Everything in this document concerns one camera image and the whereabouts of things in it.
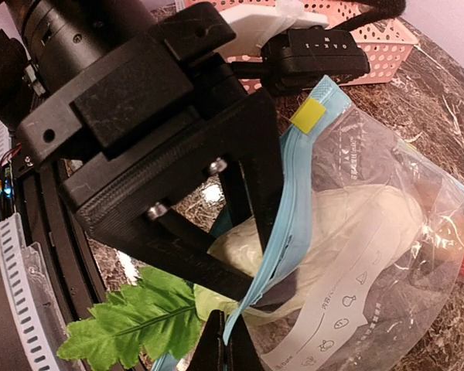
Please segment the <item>green toy lettuce leaf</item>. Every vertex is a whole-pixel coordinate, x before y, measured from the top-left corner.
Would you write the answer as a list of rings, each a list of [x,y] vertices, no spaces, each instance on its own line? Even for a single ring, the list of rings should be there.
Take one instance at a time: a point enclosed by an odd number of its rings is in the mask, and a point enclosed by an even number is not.
[[[193,289],[181,278],[143,267],[135,285],[109,291],[90,308],[90,317],[67,326],[59,358],[85,360],[93,370],[119,363],[130,369],[144,353],[152,361],[170,354],[186,356],[197,344],[202,322]]]

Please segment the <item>pink perforated plastic basket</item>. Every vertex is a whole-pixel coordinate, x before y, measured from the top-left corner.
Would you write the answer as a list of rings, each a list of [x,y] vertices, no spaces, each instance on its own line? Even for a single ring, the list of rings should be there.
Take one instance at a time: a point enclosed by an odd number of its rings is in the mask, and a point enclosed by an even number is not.
[[[362,1],[213,1],[235,32],[218,53],[249,91],[299,94],[324,76],[337,84],[387,83],[418,41],[392,19],[353,31],[339,24],[369,10]]]

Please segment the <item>white toy bun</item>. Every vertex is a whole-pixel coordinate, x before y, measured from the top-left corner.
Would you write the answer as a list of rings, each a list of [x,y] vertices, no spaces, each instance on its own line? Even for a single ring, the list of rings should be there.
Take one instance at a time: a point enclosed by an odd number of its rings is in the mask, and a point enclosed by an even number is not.
[[[356,185],[345,189],[312,191],[312,239],[306,256],[298,268],[282,282],[263,294],[258,308],[244,312],[246,322],[265,325],[298,311],[311,286],[318,284],[331,263],[342,252],[356,227],[370,232],[370,216],[379,216],[381,226],[390,227],[372,243],[380,244],[394,255],[385,264],[391,266],[410,249],[424,219],[418,201],[403,190],[390,185]],[[249,276],[254,276],[262,262],[262,250],[254,217],[233,227],[219,237],[208,254]],[[205,287],[195,285],[195,306],[198,317],[206,321],[218,309],[230,315],[238,302]]]

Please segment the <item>zip bag with blue zipper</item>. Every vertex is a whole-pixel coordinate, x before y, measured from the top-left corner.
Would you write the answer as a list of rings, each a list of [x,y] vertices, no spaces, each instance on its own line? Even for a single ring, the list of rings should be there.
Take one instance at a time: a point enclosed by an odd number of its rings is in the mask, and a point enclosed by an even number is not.
[[[432,245],[432,261],[460,263],[464,258],[464,185],[402,139],[393,149],[409,172],[425,213],[425,240]]]

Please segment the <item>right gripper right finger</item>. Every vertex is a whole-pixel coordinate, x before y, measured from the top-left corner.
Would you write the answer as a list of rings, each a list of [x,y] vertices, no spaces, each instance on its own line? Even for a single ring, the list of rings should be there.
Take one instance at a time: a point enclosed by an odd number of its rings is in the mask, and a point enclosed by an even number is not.
[[[226,346],[226,370],[263,371],[242,316],[236,321]]]

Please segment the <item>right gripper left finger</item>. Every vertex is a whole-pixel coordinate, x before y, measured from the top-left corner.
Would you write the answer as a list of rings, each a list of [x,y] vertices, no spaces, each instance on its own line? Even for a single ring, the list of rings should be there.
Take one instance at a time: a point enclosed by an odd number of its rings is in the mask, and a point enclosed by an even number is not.
[[[223,341],[225,314],[213,310],[206,321],[203,333],[193,357],[187,367],[188,371],[224,371],[226,346]]]

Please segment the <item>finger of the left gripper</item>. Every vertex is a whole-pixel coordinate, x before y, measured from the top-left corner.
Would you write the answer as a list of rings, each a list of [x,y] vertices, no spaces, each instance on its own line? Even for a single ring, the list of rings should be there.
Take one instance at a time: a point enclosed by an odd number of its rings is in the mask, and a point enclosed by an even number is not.
[[[137,260],[235,301],[246,295],[252,277],[207,253],[211,235],[173,210],[157,220],[148,210],[148,203],[89,202],[80,222],[95,240]]]
[[[284,186],[275,102],[259,90],[229,107],[214,108],[206,120],[213,141],[209,154],[227,163],[220,180],[233,224],[254,216],[265,250]]]

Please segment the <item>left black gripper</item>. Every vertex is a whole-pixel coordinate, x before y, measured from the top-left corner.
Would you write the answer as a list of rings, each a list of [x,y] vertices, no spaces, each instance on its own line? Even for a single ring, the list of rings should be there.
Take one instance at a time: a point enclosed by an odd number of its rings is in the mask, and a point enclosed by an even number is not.
[[[156,22],[138,1],[23,1],[15,19],[47,94],[19,137],[37,166],[82,161],[61,185],[80,224],[89,202],[148,203],[157,220],[220,179],[206,116],[249,94],[217,52],[236,35],[210,3]]]

